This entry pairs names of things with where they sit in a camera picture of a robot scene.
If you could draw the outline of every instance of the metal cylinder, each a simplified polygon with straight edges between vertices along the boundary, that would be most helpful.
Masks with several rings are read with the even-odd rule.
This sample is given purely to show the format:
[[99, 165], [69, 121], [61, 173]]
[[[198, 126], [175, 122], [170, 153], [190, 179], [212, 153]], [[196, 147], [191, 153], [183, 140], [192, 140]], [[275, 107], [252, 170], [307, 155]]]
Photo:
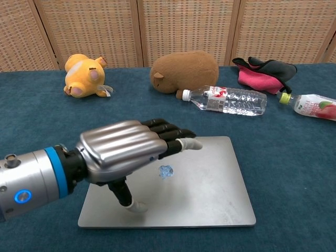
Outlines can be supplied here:
[[0, 160], [0, 221], [59, 199], [53, 165], [45, 150]]

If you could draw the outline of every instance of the green bottle cap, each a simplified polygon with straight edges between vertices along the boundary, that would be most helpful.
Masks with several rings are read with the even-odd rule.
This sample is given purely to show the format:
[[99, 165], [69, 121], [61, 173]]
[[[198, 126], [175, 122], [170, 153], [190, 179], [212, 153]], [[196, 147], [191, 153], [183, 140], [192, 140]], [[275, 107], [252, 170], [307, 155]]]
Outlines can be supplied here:
[[287, 93], [282, 93], [282, 96], [280, 98], [280, 103], [282, 104], [288, 104], [289, 100], [290, 100], [291, 95], [287, 94]]

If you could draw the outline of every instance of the bottle cap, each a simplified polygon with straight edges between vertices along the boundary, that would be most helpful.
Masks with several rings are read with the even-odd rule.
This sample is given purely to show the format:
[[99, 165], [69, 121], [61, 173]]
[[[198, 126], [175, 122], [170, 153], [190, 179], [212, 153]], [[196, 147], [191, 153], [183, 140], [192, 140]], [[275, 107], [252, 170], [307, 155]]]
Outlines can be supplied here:
[[287, 94], [287, 93], [282, 93], [282, 96], [281, 96], [279, 102], [282, 103], [282, 104], [288, 104], [288, 103], [289, 103], [289, 100], [290, 100], [290, 96], [291, 96], [291, 95], [289, 95], [289, 94]]
[[187, 89], [183, 90], [182, 100], [190, 101], [189, 94], [190, 94], [190, 90], [187, 90]]

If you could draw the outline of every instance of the blue sticker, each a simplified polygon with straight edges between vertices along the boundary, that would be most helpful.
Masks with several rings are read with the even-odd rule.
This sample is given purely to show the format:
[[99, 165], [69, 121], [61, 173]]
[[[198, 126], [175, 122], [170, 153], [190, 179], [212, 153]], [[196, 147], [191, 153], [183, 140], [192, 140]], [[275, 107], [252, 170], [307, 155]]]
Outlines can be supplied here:
[[160, 177], [166, 179], [167, 177], [172, 177], [174, 175], [174, 170], [170, 165], [160, 166]]

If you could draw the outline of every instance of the pink fabric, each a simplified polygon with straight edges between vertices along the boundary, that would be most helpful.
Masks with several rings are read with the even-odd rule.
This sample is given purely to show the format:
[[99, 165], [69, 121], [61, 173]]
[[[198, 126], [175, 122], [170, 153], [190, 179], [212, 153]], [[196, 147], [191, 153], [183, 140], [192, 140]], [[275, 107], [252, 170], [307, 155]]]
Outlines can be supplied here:
[[240, 65], [238, 65], [238, 68], [238, 82], [242, 85], [250, 86], [258, 91], [267, 91], [273, 95], [283, 87], [282, 83], [275, 77], [259, 72], [253, 72]]

